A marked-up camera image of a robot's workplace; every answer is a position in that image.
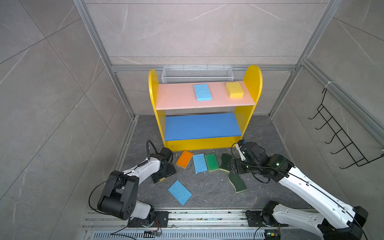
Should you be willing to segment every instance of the pink shelf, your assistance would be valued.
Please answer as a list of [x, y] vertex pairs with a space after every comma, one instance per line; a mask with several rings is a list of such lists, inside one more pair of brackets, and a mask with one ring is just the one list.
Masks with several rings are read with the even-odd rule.
[[[244, 90], [244, 97], [242, 98], [229, 98], [227, 89], [225, 88], [226, 83], [227, 82], [159, 84], [156, 110], [251, 106], [255, 104], [244, 82], [240, 82]], [[208, 84], [212, 100], [198, 101], [193, 87], [195, 84]]]

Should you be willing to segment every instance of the yellow shelf unit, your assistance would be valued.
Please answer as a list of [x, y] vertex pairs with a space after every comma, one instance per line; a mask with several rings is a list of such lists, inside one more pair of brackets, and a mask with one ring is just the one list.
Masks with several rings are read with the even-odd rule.
[[151, 96], [151, 102], [153, 111], [155, 112], [157, 124], [164, 146], [172, 151], [183, 150], [199, 150], [199, 149], [212, 149], [212, 148], [224, 148], [231, 147], [233, 143], [238, 142], [244, 136], [248, 123], [252, 117], [252, 114], [259, 101], [263, 88], [262, 72], [258, 66], [251, 65], [244, 76], [244, 84], [246, 85], [249, 93], [252, 96], [254, 105], [250, 106], [236, 106], [234, 115], [238, 127], [240, 129], [241, 136], [229, 136], [229, 137], [213, 137], [213, 138], [200, 138], [200, 139], [183, 139], [166, 141], [166, 113], [165, 110], [156, 109], [156, 99], [159, 94], [159, 80], [157, 78], [156, 71], [154, 69], [149, 71], [149, 94]]

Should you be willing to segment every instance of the blue sponge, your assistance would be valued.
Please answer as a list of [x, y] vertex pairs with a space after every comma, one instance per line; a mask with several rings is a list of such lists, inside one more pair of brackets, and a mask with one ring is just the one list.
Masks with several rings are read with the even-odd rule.
[[193, 163], [195, 164], [196, 173], [208, 171], [204, 153], [193, 155]]
[[192, 193], [188, 191], [180, 182], [177, 180], [168, 191], [180, 202], [181, 205], [184, 204], [190, 199]]
[[212, 100], [211, 92], [207, 84], [193, 85], [198, 101]]

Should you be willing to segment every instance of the gray floor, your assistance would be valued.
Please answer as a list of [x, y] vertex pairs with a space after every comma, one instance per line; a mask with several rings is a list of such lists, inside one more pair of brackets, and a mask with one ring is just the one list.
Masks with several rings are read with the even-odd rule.
[[[123, 170], [131, 168], [146, 158], [146, 141], [150, 139], [160, 150], [164, 145], [154, 116], [142, 115], [137, 122], [128, 153], [123, 164]], [[262, 146], [268, 155], [274, 153], [287, 157], [283, 145], [268, 116], [253, 116], [244, 139], [255, 141]], [[215, 153], [220, 165], [222, 153], [230, 154], [230, 149], [207, 149], [192, 151], [199, 153]], [[174, 163], [180, 152], [174, 152]], [[268, 184], [257, 182], [251, 174], [241, 175], [247, 190], [235, 194], [234, 188], [228, 181], [228, 173], [217, 170], [195, 174], [193, 161], [187, 169], [175, 165], [177, 174], [161, 183], [153, 184], [148, 178], [139, 187], [137, 199], [155, 207], [179, 208], [262, 208], [269, 200], [277, 201], [293, 208], [309, 208], [309, 204], [288, 188], [271, 181]], [[192, 197], [182, 206], [169, 192], [168, 188], [179, 180], [191, 193]], [[281, 231], [284, 240], [318, 240], [319, 237], [300, 229], [284, 229]]]

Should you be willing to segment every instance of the shelf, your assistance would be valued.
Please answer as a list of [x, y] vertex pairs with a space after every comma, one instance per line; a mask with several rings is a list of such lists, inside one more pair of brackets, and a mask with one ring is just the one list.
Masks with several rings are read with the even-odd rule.
[[234, 113], [166, 117], [165, 141], [241, 136]]
[[[156, 110], [252, 106], [255, 104], [243, 81], [240, 81], [240, 85], [244, 90], [244, 97], [242, 98], [229, 98], [227, 89], [225, 88], [226, 83], [227, 82], [159, 84]], [[196, 84], [208, 84], [212, 100], [198, 101], [193, 87], [193, 85]]]

